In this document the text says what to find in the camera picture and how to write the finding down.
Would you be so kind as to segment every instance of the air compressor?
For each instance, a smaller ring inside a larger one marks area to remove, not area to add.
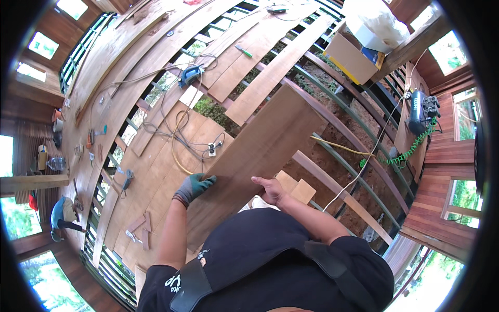
[[[414,135],[423,134],[433,117],[440,118],[440,104],[435,96],[425,96],[423,92],[416,89],[413,92],[408,91],[404,98],[408,104],[410,103],[406,124]]]

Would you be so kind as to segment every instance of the green work glove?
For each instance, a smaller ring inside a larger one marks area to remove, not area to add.
[[[204,175],[204,173],[196,173],[186,177],[180,188],[173,195],[173,198],[180,201],[187,208],[193,200],[217,181],[216,176],[211,176],[205,181],[201,181]]]

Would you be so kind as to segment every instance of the chisel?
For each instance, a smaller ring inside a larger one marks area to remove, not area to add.
[[[244,54],[246,54],[249,57],[253,57],[253,54],[249,53],[245,49],[243,49],[239,44],[236,44],[236,49],[241,50]]]

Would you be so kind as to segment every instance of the plastic water bottle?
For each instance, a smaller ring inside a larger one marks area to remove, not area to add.
[[[66,169],[66,159],[64,157],[52,157],[47,161],[47,166],[54,171],[64,170]]]

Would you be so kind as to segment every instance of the person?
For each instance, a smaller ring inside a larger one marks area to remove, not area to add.
[[[80,225],[73,223],[74,220],[80,221],[77,209],[83,210],[82,205],[77,200],[73,201],[69,197],[62,196],[57,203],[55,203],[50,215],[50,223],[52,225],[52,239],[56,243],[64,240],[62,238],[61,229],[73,229],[85,233],[87,230],[83,229]]]
[[[186,177],[172,198],[137,312],[382,311],[392,299],[392,271],[367,242],[291,197],[276,179],[251,178],[280,211],[240,211],[186,264],[187,209],[216,182],[202,177]]]

